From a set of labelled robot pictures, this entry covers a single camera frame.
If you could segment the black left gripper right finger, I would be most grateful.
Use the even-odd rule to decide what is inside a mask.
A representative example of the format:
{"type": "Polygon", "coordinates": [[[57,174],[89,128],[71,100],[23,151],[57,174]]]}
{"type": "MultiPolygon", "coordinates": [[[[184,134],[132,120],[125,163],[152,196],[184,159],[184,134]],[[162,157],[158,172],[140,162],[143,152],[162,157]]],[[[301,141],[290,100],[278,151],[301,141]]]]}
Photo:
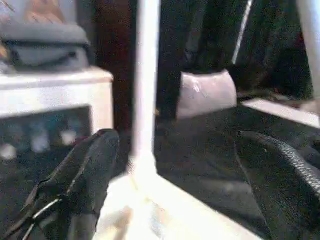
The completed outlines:
{"type": "Polygon", "coordinates": [[[320,171],[288,144],[238,131],[236,159],[274,240],[320,238],[320,171]]]}

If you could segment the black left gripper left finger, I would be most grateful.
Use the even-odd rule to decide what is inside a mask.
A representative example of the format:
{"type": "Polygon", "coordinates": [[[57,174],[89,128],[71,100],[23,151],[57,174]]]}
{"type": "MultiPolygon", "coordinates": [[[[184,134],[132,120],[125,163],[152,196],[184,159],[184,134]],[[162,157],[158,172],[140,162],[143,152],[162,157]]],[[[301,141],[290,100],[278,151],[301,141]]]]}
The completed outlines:
{"type": "Polygon", "coordinates": [[[120,137],[101,129],[74,146],[30,193],[5,240],[91,240],[108,195],[120,137]]]}

